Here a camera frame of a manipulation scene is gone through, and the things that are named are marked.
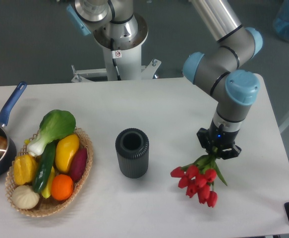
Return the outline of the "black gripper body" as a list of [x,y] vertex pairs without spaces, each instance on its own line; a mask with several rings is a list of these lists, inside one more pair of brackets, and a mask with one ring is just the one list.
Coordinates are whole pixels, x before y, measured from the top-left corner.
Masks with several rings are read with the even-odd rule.
[[235,145],[237,131],[224,131],[222,125],[216,126],[212,121],[209,127],[210,148],[216,147],[218,150],[230,149]]

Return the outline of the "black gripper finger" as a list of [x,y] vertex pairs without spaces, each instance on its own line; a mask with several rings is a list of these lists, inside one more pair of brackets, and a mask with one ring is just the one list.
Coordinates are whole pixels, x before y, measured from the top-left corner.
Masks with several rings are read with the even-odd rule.
[[237,145],[233,145],[231,148],[220,150],[218,153],[218,158],[223,160],[236,158],[241,153],[241,148]]
[[201,147],[204,148],[207,153],[211,153],[213,145],[209,130],[205,128],[200,128],[197,132],[197,137]]

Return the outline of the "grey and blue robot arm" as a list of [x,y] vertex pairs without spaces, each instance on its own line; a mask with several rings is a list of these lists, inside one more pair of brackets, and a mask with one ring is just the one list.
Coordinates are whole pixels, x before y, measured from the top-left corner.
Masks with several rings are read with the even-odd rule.
[[[201,146],[221,159],[237,157],[235,138],[260,88],[259,79],[240,67],[262,48],[261,34],[245,28],[226,0],[194,0],[193,6],[218,42],[212,55],[191,54],[183,76],[218,103],[208,129],[197,137]],[[131,0],[77,0],[67,14],[82,35],[92,34],[102,47],[107,79],[137,80],[147,76],[141,46],[147,39],[145,20]]]

